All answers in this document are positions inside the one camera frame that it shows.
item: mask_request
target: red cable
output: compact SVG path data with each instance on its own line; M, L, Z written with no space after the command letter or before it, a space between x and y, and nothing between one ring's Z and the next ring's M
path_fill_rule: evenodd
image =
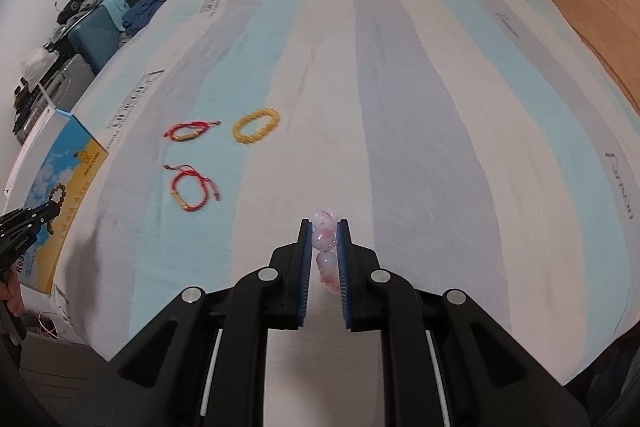
M211 188L213 197L216 198L216 201L220 201L220 192L218 191L218 186L213 182L213 180L204 177L190 165L183 164L178 165L177 167L165 165L164 168L171 171L180 171L174 176L174 179L171 180L169 189L171 190L172 197L175 201L177 201L177 203L182 207L183 210L187 212L195 212L196 210L200 210L203 206L205 206L207 204L207 201L209 201L209 187ZM203 197L200 203L194 205L188 204L178 193L178 182L185 176L195 176L198 179L200 188L202 189L203 193Z
M175 142L181 142L181 141L185 141L185 140L192 140L194 138L197 138L198 136L200 136L201 134L203 134L204 132L206 132L209 127L214 127L220 125L220 120L216 120L213 122L205 122L205 121L201 121L201 120L196 120L193 122L185 122L185 123L177 123L174 126L170 127L169 130L164 133L162 136L164 137L168 137L171 140L175 141ZM182 134L180 136L176 136L175 132L180 130L180 129L184 129L185 127L189 128L189 129L197 129L195 132L191 132L191 133L187 133L187 134Z
M40 323L40 330L44 331L44 336L45 337L53 337L54 339L56 339L58 337L58 335L55 332L56 324L53 321L51 321L52 324L53 324L53 330L49 330L49 329L47 329L47 327L44 325L44 322L42 321L42 316L47 314L47 313L48 314L55 314L55 312L41 312L38 315L38 322Z

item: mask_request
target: bed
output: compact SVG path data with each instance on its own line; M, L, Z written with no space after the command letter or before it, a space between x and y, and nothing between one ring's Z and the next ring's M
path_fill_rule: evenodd
M277 129L236 142L261 107ZM168 0L75 114L110 155L50 302L107 359L326 207L416 287L464 289L562 383L640 318L640 118L551 0ZM162 137L190 120L222 124ZM176 205L162 166L184 163L221 201ZM305 328L270 334L265 423L372 425L378 338L344 330L312 269Z

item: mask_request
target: cardboard box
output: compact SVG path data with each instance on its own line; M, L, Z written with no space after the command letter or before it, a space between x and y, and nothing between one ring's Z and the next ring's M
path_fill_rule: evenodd
M49 191L66 187L60 215L53 220L53 235L46 227L17 263L20 282L49 294L56 264L82 199L107 157L107 152L71 113L47 108L25 142L9 178L5 212L35 207L47 201ZM60 192L54 195L58 201Z

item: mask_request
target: hand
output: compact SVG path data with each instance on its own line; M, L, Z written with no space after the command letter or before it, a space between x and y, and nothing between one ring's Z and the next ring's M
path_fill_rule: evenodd
M9 283L0 282L0 301L6 301L6 307L16 317L24 313L20 281L18 280L18 273L13 266L9 270Z

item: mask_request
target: yellow bead bracelet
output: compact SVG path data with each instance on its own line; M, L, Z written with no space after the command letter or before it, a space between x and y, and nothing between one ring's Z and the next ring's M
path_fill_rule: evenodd
M247 125L248 123L254 120L258 120L258 118L261 118L263 116L268 116L270 117L271 120L268 121L267 124L265 124L265 126L260 127L258 131L248 135L242 134L240 132L242 127L244 127L245 125ZM236 141L239 141L240 143L255 143L257 141L260 141L265 136L267 136L271 131L273 131L278 126L279 123L280 123L280 115L278 114L278 112L275 109L264 107L262 109L258 109L257 111L253 111L252 113L249 113L243 116L240 120L238 120L232 128L232 133Z

